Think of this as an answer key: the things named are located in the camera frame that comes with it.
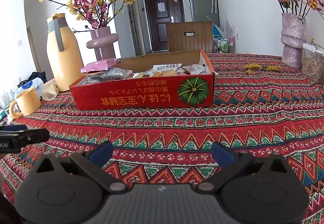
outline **mug handle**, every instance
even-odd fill
[[[14,106],[15,104],[17,104],[17,101],[14,100],[12,103],[10,103],[10,107],[9,107],[9,113],[10,113],[10,116],[14,119],[18,119],[22,116],[22,112],[15,112],[14,111]]]

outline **dark brown door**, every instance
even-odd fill
[[[182,0],[145,0],[153,51],[168,50],[166,24],[184,21]]]

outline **tablecloth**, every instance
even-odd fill
[[[103,170],[133,183],[197,184],[217,172],[210,154],[214,141],[259,157],[284,155],[309,194],[304,223],[324,223],[324,90],[300,73],[266,55],[209,54],[215,79],[211,108],[79,111],[70,92],[16,121],[47,128],[46,143],[27,146],[0,161],[7,198],[45,151],[66,157],[103,141],[114,145]],[[247,74],[248,63],[262,65]]]

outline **bottle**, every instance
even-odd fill
[[[84,67],[78,42],[67,25],[65,14],[54,14],[49,19],[47,56],[59,91],[69,90],[69,86],[79,79]]]

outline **pink snack package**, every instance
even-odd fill
[[[109,68],[114,67],[119,62],[120,60],[115,58],[92,62],[87,64],[84,68],[82,68],[81,73],[108,70]]]

